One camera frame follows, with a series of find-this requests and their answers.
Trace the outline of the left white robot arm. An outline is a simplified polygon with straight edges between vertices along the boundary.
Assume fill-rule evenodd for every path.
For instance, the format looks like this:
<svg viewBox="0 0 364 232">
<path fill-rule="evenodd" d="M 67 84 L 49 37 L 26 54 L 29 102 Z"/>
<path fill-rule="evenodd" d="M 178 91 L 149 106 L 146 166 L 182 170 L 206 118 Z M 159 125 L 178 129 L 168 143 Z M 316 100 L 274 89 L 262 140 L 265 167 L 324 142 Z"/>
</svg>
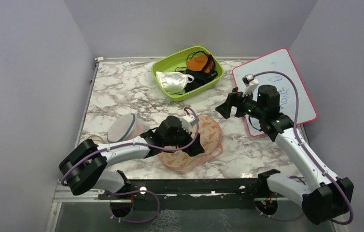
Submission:
<svg viewBox="0 0 364 232">
<path fill-rule="evenodd" d="M 110 191 L 116 198 L 129 192 L 129 182 L 122 171 L 106 174 L 107 167 L 129 160 L 146 159 L 162 152 L 183 151 L 190 157 L 204 153 L 198 130 L 199 118 L 188 114 L 182 118 L 168 116 L 161 124 L 127 141 L 96 144 L 86 139 L 78 144 L 59 164 L 63 175 L 61 185 L 69 187 L 74 196 L 91 189 Z"/>
</svg>

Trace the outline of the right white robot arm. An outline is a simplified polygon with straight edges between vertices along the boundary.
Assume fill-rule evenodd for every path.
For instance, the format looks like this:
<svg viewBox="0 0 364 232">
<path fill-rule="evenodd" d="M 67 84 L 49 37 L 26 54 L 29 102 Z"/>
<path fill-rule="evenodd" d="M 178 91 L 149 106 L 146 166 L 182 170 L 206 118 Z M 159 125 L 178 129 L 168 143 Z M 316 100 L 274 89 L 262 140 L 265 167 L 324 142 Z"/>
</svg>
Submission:
<svg viewBox="0 0 364 232">
<path fill-rule="evenodd" d="M 353 183 L 349 178 L 339 178 L 317 157 L 309 147 L 291 118 L 280 112 L 280 94 L 272 85 L 258 88 L 257 100 L 233 89 L 226 101 L 216 107 L 225 119 L 230 118 L 231 109 L 237 109 L 235 116 L 248 115 L 259 121 L 260 128 L 275 142 L 296 165 L 305 184 L 286 177 L 278 170 L 270 170 L 258 176 L 256 191 L 263 197 L 278 193 L 298 204 L 313 224 L 327 220 L 338 223 L 336 217 L 348 213 L 350 218 L 341 221 L 348 225 L 354 219 L 351 206 Z"/>
</svg>

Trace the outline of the orange bra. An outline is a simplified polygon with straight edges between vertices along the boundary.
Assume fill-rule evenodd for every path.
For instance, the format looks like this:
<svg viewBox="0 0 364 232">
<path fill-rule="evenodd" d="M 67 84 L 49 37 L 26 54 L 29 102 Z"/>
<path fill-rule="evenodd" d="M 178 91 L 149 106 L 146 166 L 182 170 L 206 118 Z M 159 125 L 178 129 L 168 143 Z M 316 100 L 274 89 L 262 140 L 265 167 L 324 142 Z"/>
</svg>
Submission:
<svg viewBox="0 0 364 232">
<path fill-rule="evenodd" d="M 211 53 L 197 51 L 188 55 L 186 67 L 195 72 L 211 73 L 215 70 L 215 61 Z"/>
</svg>

